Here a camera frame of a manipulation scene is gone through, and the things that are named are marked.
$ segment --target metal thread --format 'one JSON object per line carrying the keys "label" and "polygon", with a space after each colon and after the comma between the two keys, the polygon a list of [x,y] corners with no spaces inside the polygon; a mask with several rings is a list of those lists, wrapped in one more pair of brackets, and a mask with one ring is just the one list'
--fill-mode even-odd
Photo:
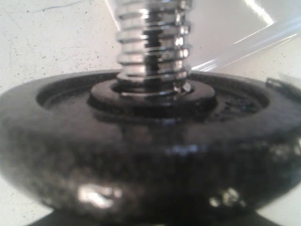
{"label": "metal thread", "polygon": [[191,0],[120,0],[117,8],[122,45],[117,76],[124,96],[165,96],[189,92],[186,63]]}

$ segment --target white countertop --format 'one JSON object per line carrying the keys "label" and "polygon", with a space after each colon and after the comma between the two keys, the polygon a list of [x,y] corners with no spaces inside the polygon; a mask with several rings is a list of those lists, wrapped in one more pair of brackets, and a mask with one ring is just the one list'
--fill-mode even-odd
{"label": "white countertop", "polygon": [[[283,2],[283,5],[279,6],[284,9],[281,12],[284,14],[290,12],[288,7],[293,3],[296,4],[296,9],[292,14],[300,13],[299,0]],[[216,15],[216,20],[220,21],[221,18]],[[237,27],[236,30],[234,28],[224,29],[224,32],[234,33]],[[215,58],[217,55],[213,56],[211,52],[218,54],[218,50],[223,48],[221,44],[216,46],[216,39],[210,39],[208,35],[202,36],[206,33],[204,29],[198,30],[202,31],[200,37],[203,38],[201,43],[204,50],[198,52],[199,48],[194,52],[191,59],[193,66]],[[51,75],[119,68],[115,61],[119,53],[119,45],[115,41],[116,31],[117,28],[104,0],[2,0],[0,92]],[[194,35],[192,41],[197,43],[197,38],[198,35]],[[222,68],[215,68],[215,71],[260,80],[268,76],[281,77],[283,74],[300,77],[300,48],[301,38],[296,38],[279,48],[261,52]],[[301,188],[296,188],[260,213],[281,225],[299,226],[300,197]],[[24,226],[50,211],[26,198],[0,178],[1,226]]]}

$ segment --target chrome threaded bar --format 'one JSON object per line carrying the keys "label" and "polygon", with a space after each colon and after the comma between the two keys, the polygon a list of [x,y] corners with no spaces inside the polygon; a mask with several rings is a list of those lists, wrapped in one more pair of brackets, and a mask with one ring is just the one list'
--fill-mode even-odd
{"label": "chrome threaded bar", "polygon": [[186,14],[192,0],[120,0],[117,16],[122,44],[117,76],[124,96],[165,96],[189,92],[186,64],[190,32]]}

